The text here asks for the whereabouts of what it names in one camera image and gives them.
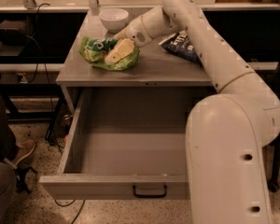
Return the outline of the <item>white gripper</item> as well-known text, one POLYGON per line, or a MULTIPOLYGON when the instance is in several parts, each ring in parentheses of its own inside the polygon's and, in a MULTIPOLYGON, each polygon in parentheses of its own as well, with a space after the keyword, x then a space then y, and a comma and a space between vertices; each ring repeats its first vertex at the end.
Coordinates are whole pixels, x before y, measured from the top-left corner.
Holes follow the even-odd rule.
POLYGON ((179 27, 164 12, 163 8, 161 6, 154 7, 132 20, 126 28, 113 35, 119 42, 107 54, 105 63, 108 65, 114 64, 130 55, 134 50, 134 43, 137 47, 143 47, 162 35, 169 35, 178 31, 179 27))

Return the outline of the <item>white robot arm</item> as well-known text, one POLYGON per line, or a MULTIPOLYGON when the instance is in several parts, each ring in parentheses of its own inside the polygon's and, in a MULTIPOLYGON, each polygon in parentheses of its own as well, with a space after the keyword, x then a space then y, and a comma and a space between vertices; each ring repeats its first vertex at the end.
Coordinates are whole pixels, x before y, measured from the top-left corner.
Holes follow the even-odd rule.
POLYGON ((217 91, 186 126, 192 223, 273 224, 262 149, 280 134, 280 100, 195 0, 162 0, 116 37, 143 47, 173 30, 188 35, 217 91))

